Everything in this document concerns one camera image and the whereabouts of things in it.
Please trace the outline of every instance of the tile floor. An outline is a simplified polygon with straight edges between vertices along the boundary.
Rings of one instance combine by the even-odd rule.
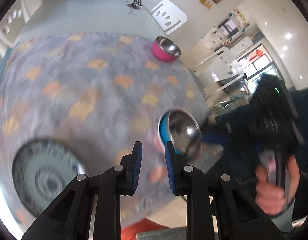
[[[151,214],[147,218],[155,223],[167,226],[167,227],[185,227],[187,217],[187,204],[185,200],[180,197],[174,197],[173,201],[167,204],[165,207]],[[214,231],[217,232],[216,217],[213,216]]]

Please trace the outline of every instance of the plate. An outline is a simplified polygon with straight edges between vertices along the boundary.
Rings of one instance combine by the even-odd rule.
[[[12,178],[23,205],[38,217],[80,173],[84,165],[64,145],[51,140],[24,145],[12,165]]]

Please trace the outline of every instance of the white table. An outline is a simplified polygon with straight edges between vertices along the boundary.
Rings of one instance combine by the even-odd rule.
[[[68,32],[106,32],[155,39],[165,36],[144,9],[125,0],[46,0],[31,16],[15,43]]]

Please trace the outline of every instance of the orange cloth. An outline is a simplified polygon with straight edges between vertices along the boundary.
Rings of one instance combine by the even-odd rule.
[[[147,218],[131,225],[129,227],[123,228],[121,230],[121,240],[136,240],[136,234],[143,233],[147,231],[168,229],[169,227],[159,225]]]

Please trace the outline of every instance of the hand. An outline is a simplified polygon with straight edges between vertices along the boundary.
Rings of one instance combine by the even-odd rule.
[[[264,166],[256,167],[256,198],[255,202],[268,215],[277,215],[283,210],[286,203],[289,203],[295,196],[299,186],[300,172],[295,156],[291,156],[287,161],[287,168],[290,174],[290,190],[288,198],[284,196],[284,190],[267,181],[267,170]]]

